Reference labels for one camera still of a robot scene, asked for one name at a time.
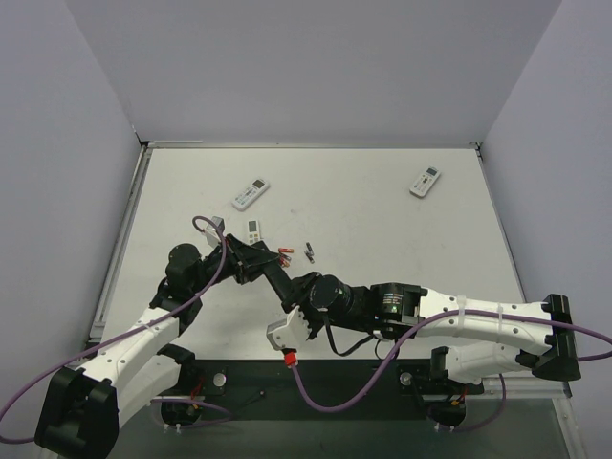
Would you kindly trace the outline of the aluminium front rail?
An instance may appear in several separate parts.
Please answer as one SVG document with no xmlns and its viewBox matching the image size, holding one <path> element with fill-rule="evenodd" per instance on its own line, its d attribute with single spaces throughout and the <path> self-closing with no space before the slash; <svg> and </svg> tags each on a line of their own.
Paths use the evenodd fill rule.
<svg viewBox="0 0 612 459">
<path fill-rule="evenodd" d="M 572 396 L 570 386 L 567 382 L 550 382 L 533 377 L 504 377 L 507 400 L 531 400 L 531 399 L 567 399 Z M 468 388 L 467 398 L 475 400 L 500 399 L 502 397 L 502 384 L 498 377 L 488 377 L 481 384 L 459 384 L 458 393 Z"/>
</svg>

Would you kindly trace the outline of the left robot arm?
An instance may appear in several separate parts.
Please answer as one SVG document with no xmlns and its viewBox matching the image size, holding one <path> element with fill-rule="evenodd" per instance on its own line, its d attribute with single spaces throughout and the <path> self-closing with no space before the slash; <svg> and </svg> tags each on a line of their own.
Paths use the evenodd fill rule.
<svg viewBox="0 0 612 459">
<path fill-rule="evenodd" d="M 207 257 L 188 243 L 169 253 L 164 279 L 139 320 L 105 341 L 98 354 L 76 369 L 58 369 L 50 380 L 35 443 L 65 458 L 105 458 L 121 427 L 157 393 L 185 393 L 195 368 L 178 360 L 173 344 L 197 317 L 201 295 L 227 279 L 253 282 L 280 255 L 263 243 L 224 237 Z"/>
</svg>

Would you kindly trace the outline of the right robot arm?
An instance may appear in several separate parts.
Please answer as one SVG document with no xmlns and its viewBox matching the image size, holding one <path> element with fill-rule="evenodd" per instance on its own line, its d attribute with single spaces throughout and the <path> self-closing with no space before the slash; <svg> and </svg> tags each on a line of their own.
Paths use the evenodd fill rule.
<svg viewBox="0 0 612 459">
<path fill-rule="evenodd" d="M 366 340 L 459 339 L 431 352 L 430 377 L 479 384 L 489 375 L 529 371 L 539 379 L 580 378 L 570 303 L 551 294 L 540 302 L 503 303 L 446 295 L 389 282 L 349 286 L 319 273 L 291 280 L 282 299 L 285 318 L 267 328 L 273 349 L 289 352 L 333 327 L 361 332 Z"/>
</svg>

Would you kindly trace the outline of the black remote control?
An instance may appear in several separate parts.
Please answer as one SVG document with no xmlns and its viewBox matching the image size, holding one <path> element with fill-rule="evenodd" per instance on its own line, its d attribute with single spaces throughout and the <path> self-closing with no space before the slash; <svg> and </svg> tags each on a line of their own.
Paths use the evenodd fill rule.
<svg viewBox="0 0 612 459">
<path fill-rule="evenodd" d="M 283 270 L 283 268 L 277 264 L 272 263 L 267 265 L 263 269 L 263 273 L 273 288 L 276 295 L 281 301 L 281 308 L 288 313 L 291 310 L 292 303 L 290 300 L 293 295 L 293 285 L 291 278 Z"/>
</svg>

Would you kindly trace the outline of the black battery pair right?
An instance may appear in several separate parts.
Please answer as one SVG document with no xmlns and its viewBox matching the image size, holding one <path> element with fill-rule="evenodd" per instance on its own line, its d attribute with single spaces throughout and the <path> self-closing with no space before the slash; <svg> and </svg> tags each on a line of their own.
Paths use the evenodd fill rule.
<svg viewBox="0 0 612 459">
<path fill-rule="evenodd" d="M 310 244 L 309 242 L 307 242 L 307 243 L 306 243 L 306 251 L 305 251 L 305 254 L 306 254 L 306 256 L 308 257 L 308 259 L 309 259 L 309 261 L 310 261 L 311 263 L 314 263 L 314 262 L 315 262 L 315 259 L 314 259 L 314 251 L 313 251 L 313 248 L 312 248 L 312 246 L 311 246 L 311 244 Z"/>
</svg>

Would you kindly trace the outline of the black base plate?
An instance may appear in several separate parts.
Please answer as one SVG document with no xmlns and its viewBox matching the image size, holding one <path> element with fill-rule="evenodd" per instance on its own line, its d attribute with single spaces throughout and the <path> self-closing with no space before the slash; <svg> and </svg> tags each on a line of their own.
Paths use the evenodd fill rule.
<svg viewBox="0 0 612 459">
<path fill-rule="evenodd" d="M 283 361 L 196 360 L 168 397 L 192 397 L 240 421 L 413 421 L 458 425 L 464 386 L 436 382 L 425 360 L 302 360 L 293 375 Z"/>
</svg>

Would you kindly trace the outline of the white remote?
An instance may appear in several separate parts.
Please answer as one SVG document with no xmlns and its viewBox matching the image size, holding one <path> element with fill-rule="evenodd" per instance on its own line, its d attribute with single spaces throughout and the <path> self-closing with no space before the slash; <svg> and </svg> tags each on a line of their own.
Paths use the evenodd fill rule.
<svg viewBox="0 0 612 459">
<path fill-rule="evenodd" d="M 441 172 L 438 168 L 434 166 L 425 168 L 410 186 L 410 194 L 419 199 L 425 198 L 440 176 Z"/>
<path fill-rule="evenodd" d="M 256 178 L 240 191 L 231 201 L 238 211 L 244 211 L 257 201 L 270 187 L 270 183 L 263 178 Z"/>
<path fill-rule="evenodd" d="M 250 245 L 262 240 L 261 228 L 258 220 L 248 221 L 248 240 Z"/>
</svg>

